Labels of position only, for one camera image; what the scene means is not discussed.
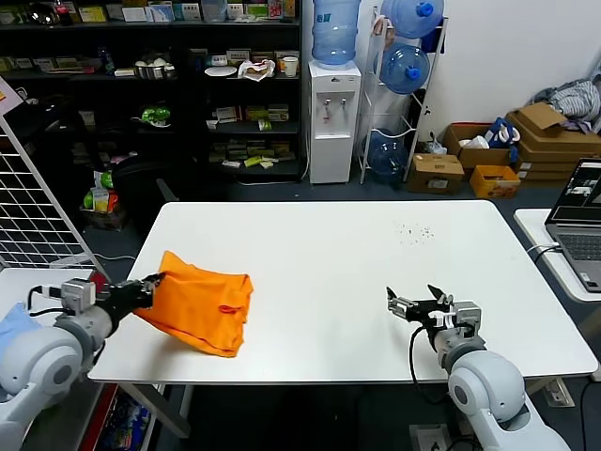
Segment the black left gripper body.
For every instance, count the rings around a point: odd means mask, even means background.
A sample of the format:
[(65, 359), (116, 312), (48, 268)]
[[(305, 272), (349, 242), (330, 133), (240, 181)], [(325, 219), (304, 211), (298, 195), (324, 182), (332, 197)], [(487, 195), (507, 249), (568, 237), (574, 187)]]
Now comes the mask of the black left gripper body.
[(146, 288), (143, 281), (127, 281), (120, 285), (110, 286), (109, 295), (95, 302), (109, 316), (113, 325), (118, 325), (128, 314), (139, 308), (150, 308), (152, 305), (140, 305), (140, 289)]

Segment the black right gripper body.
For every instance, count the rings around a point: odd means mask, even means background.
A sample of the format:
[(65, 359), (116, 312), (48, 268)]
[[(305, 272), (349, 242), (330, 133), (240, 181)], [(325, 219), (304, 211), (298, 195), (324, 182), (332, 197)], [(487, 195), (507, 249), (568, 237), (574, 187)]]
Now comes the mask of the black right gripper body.
[(434, 300), (415, 301), (418, 303), (417, 311), (414, 313), (412, 320), (408, 322), (419, 322), (426, 329), (442, 329), (447, 326), (447, 318), (451, 312), (443, 313), (432, 309)]

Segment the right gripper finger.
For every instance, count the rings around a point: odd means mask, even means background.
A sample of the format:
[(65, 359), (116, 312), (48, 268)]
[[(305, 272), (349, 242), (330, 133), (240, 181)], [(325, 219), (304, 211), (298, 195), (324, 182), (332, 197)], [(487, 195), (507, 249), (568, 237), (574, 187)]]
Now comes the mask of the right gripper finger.
[(442, 289), (432, 285), (427, 285), (427, 287), (434, 297), (434, 305), (432, 307), (434, 311), (448, 313), (453, 310), (454, 296), (452, 294), (446, 294)]
[(412, 320), (414, 313), (417, 311), (418, 303), (397, 296), (390, 287), (386, 287), (386, 293), (388, 311), (401, 319)]

